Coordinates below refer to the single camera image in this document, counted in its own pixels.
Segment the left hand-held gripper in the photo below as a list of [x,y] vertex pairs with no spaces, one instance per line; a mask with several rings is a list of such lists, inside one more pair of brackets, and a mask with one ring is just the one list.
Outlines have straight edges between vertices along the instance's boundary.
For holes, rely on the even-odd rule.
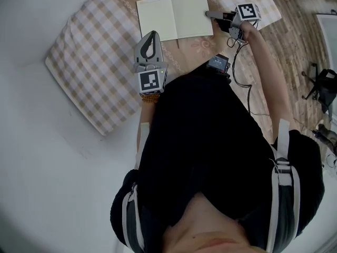
[[168,64],[163,62],[158,32],[151,31],[141,38],[134,50],[134,62],[140,94],[163,93]]

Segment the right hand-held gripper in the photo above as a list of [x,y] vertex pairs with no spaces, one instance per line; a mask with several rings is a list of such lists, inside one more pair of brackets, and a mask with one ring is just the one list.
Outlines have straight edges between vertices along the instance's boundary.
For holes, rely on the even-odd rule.
[[238,4],[235,11],[226,14],[220,11],[206,11],[205,15],[213,18],[222,32],[229,33],[235,40],[243,40],[244,32],[240,29],[242,22],[252,22],[254,25],[261,20],[261,13],[254,3]]

